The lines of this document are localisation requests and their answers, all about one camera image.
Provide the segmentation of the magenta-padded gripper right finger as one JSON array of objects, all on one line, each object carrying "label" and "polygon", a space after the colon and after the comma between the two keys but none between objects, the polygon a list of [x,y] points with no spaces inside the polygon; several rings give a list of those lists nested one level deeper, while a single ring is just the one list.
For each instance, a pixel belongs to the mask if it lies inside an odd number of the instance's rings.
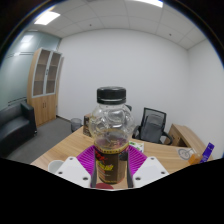
[{"label": "magenta-padded gripper right finger", "polygon": [[127,159],[127,184],[129,188],[140,188],[168,175],[159,160],[147,157],[138,149],[130,146]]}]

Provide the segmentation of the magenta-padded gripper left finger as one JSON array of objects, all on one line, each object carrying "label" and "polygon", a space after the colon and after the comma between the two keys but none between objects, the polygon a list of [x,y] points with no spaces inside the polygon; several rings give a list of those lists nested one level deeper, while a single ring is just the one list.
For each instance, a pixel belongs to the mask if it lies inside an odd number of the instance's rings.
[{"label": "magenta-padded gripper left finger", "polygon": [[97,182],[95,147],[88,147],[77,157],[69,156],[56,175],[81,187],[94,188]]}]

